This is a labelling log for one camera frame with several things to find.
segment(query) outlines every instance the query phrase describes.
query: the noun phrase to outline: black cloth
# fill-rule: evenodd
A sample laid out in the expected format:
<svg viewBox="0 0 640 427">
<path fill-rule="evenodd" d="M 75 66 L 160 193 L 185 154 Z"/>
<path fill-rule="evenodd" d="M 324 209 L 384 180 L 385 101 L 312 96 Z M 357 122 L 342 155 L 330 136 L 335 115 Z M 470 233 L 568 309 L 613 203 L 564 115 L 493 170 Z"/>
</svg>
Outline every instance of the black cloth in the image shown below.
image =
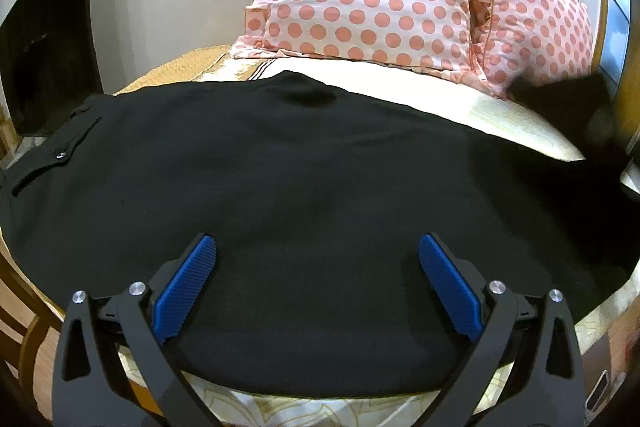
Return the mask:
<svg viewBox="0 0 640 427">
<path fill-rule="evenodd" d="M 91 97 L 0 197 L 12 255 L 62 307 L 212 233 L 215 272 L 167 348 L 254 393 L 441 386 L 470 344 L 420 271 L 425 233 L 516 292 L 560 288 L 576 321 L 639 251 L 638 204 L 587 162 L 288 71 Z"/>
</svg>

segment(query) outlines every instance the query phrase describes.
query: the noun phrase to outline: blue gripper pad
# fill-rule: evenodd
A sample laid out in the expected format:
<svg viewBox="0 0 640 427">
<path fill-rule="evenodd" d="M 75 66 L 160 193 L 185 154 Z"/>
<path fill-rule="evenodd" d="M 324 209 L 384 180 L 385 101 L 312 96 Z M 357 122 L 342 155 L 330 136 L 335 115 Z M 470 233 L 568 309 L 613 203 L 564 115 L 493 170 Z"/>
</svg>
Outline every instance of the blue gripper pad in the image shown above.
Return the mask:
<svg viewBox="0 0 640 427">
<path fill-rule="evenodd" d="M 421 238 L 418 257 L 456 331 L 472 342 L 478 340 L 482 333 L 481 303 L 432 235 Z"/>
<path fill-rule="evenodd" d="M 216 243 L 205 235 L 156 300 L 152 328 L 160 344 L 178 334 L 215 265 Z"/>
</svg>

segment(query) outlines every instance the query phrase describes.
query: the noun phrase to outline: metal screw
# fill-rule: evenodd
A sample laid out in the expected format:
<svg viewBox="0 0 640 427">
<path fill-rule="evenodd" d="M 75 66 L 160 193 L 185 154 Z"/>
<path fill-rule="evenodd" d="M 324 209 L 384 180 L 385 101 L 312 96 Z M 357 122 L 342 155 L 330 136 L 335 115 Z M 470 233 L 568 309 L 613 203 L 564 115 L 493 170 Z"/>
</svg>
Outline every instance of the metal screw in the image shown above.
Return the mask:
<svg viewBox="0 0 640 427">
<path fill-rule="evenodd" d="M 129 293 L 131 295 L 142 295 L 145 290 L 146 286 L 143 282 L 134 282 L 131 286 L 129 286 Z"/>
<path fill-rule="evenodd" d="M 489 289 L 491 290 L 491 293 L 502 295 L 507 291 L 507 286 L 505 286 L 502 281 L 491 281 L 489 283 Z"/>
<path fill-rule="evenodd" d="M 551 290 L 549 292 L 549 297 L 551 297 L 553 302 L 562 302 L 562 299 L 564 299 L 564 295 L 562 295 L 560 290 Z"/>
<path fill-rule="evenodd" d="M 71 297 L 71 300 L 76 304 L 84 302 L 85 299 L 86 299 L 86 293 L 84 293 L 82 290 L 78 290 L 76 293 L 74 293 L 73 297 Z"/>
</svg>

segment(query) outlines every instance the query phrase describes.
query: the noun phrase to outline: black panel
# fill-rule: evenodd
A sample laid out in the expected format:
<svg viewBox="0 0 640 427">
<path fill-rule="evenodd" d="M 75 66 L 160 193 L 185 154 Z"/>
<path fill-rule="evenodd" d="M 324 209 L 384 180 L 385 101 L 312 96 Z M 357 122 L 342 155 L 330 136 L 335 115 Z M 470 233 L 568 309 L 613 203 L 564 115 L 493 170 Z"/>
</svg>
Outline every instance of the black panel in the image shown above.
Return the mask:
<svg viewBox="0 0 640 427">
<path fill-rule="evenodd" d="M 17 0 L 0 26 L 0 76 L 23 136 L 51 134 L 102 92 L 89 0 Z"/>
</svg>

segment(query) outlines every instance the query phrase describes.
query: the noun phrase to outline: window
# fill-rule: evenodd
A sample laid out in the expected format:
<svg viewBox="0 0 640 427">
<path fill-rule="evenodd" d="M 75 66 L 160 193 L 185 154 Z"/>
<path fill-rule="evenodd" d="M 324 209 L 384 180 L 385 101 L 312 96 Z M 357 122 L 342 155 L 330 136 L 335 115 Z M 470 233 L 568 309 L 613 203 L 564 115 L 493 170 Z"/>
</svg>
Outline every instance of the window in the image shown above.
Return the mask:
<svg viewBox="0 0 640 427">
<path fill-rule="evenodd" d="M 625 66 L 630 19 L 631 0 L 608 0 L 607 27 L 600 69 L 606 74 L 611 94 L 618 90 L 622 69 Z"/>
</svg>

